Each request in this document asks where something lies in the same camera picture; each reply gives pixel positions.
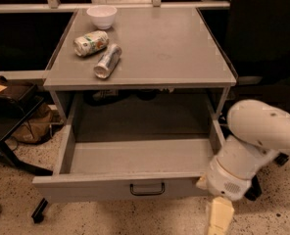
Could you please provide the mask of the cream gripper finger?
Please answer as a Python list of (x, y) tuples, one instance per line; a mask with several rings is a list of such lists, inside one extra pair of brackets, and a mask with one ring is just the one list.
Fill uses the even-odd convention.
[(208, 189), (207, 177), (201, 176), (196, 182), (196, 187), (202, 190), (207, 190)]
[(206, 205), (207, 225), (205, 235), (227, 235), (234, 215), (232, 202), (215, 197)]

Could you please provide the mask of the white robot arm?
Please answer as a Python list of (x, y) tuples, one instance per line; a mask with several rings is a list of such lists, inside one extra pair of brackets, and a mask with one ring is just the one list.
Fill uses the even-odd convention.
[(232, 203), (255, 188), (255, 176), (284, 154), (290, 156), (290, 114), (258, 100), (241, 100), (226, 115), (230, 134), (196, 182), (214, 198), (207, 203), (205, 235), (226, 235)]

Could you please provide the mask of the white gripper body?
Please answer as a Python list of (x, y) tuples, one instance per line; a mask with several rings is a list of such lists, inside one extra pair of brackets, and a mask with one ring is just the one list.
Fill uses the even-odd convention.
[(257, 148), (229, 135), (207, 168), (207, 188), (215, 196), (238, 201), (252, 186), (257, 172), (277, 156), (274, 150)]

